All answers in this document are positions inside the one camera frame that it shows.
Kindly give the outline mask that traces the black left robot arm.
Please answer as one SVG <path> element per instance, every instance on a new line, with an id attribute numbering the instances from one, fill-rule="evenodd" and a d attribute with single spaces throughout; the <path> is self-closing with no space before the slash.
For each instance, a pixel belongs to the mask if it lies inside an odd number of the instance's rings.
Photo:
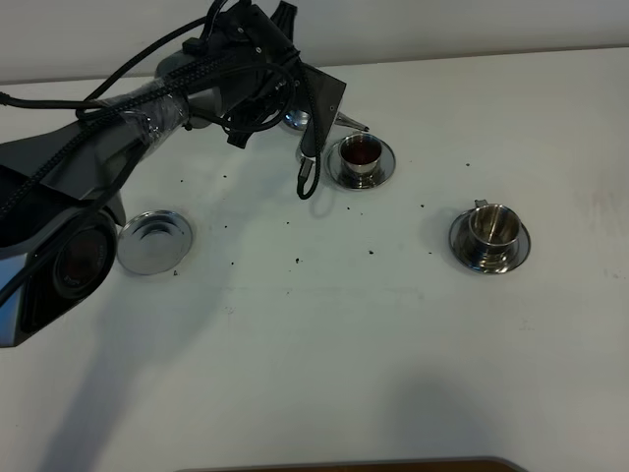
<path id="1" fill-rule="evenodd" d="M 213 2 L 169 33 L 181 48 L 153 79 L 114 97 L 108 78 L 82 100 L 20 99 L 4 106 L 71 110 L 56 131 L 1 146 L 1 344 L 23 343 L 92 294 L 128 235 L 120 192 L 173 132 L 220 127 L 231 146 L 293 111 L 309 117 L 300 143 L 299 198 L 310 198 L 345 84 L 305 63 L 293 42 L 297 9 L 281 2 Z"/>

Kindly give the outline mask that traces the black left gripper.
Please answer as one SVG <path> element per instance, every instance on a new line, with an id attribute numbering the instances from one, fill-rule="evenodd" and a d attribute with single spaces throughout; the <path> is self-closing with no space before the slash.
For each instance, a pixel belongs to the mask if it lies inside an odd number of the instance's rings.
<path id="1" fill-rule="evenodd" d="M 280 1 L 271 15 L 284 33 L 293 34 L 297 7 Z M 297 53 L 278 61 L 258 55 L 237 65 L 238 73 L 221 90 L 225 113 L 221 126 L 228 143 L 244 148 L 251 134 L 274 127 L 284 116 L 301 111 L 309 121 L 300 144 L 304 157 L 321 154 L 336 120 L 346 84 L 304 63 Z"/>

